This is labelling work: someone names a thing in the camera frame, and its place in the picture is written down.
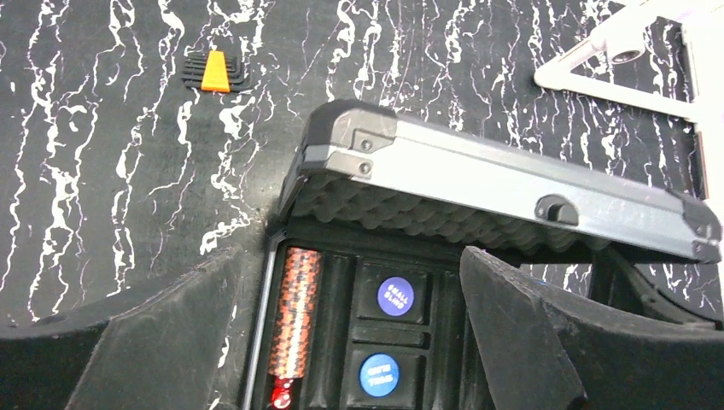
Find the red die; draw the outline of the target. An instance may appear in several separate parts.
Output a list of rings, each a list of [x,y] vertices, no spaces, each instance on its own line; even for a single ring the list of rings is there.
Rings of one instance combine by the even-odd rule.
[[[274,379],[274,385],[271,393],[272,401],[289,400],[291,397],[291,390],[293,385],[293,378],[279,378]]]
[[[276,397],[271,402],[271,408],[273,410],[287,410],[291,406],[292,400],[291,397],[288,395],[282,395]]]

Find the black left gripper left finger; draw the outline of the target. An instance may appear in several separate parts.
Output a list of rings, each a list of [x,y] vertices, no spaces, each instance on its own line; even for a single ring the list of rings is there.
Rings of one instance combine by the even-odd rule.
[[[203,409],[242,250],[97,302],[1,330],[4,409]]]

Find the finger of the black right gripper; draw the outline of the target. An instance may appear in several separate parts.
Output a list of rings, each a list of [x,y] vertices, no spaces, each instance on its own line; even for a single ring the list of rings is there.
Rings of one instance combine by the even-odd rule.
[[[587,297],[611,308],[699,329],[723,330],[723,320],[677,302],[612,248],[594,251]]]

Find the blue small blind button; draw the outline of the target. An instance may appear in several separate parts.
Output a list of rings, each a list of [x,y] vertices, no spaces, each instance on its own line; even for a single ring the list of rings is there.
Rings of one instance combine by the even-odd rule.
[[[367,357],[359,369],[359,384],[369,396],[390,395],[400,380],[400,366],[389,354],[376,353]]]

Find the purple small blind button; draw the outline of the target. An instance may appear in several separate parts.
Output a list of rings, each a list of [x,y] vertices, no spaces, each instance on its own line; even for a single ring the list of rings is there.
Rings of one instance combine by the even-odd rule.
[[[414,303],[412,284],[402,277],[385,279],[377,290],[378,307],[387,315],[399,317],[410,311]]]

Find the black poker set case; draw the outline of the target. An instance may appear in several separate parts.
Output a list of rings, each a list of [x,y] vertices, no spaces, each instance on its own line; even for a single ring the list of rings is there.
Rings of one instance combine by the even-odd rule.
[[[587,296],[594,251],[612,248],[640,271],[650,263],[709,265],[721,260],[723,239],[715,213],[692,196],[359,100],[310,114],[277,214],[244,409],[272,409],[268,367],[290,247],[323,260],[307,368],[294,379],[289,409],[498,409],[460,281],[465,249]],[[412,308],[399,317],[377,304],[390,277],[414,289]],[[400,366],[384,397],[359,384],[362,363],[376,353]]]

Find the orange black chip roll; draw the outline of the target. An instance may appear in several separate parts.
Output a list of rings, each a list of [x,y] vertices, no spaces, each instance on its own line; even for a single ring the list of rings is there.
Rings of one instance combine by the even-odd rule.
[[[308,313],[314,309],[322,260],[322,253],[316,250],[297,247],[287,249],[279,298],[280,308],[295,313]]]

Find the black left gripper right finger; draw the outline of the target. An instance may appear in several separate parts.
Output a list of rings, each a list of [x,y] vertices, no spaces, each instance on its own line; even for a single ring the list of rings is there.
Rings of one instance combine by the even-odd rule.
[[[722,408],[723,330],[609,307],[473,247],[459,274],[496,408]]]

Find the orange black chip stack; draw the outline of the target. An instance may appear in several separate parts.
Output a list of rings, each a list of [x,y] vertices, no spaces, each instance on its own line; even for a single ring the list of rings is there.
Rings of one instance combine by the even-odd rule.
[[[302,378],[307,368],[312,315],[282,307],[277,312],[268,373],[276,378]]]

